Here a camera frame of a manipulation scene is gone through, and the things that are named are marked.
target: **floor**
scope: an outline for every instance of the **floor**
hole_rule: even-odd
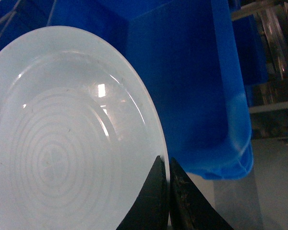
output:
[[[288,230],[288,141],[254,140],[252,147],[254,169],[242,180],[189,176],[235,230]]]

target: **blue plastic crate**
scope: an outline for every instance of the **blue plastic crate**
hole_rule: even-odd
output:
[[[234,21],[233,28],[244,85],[267,82],[266,56],[254,16]]]
[[[251,124],[227,0],[57,0],[50,24],[90,31],[128,59],[154,101],[169,156],[184,170],[206,179],[251,170]]]

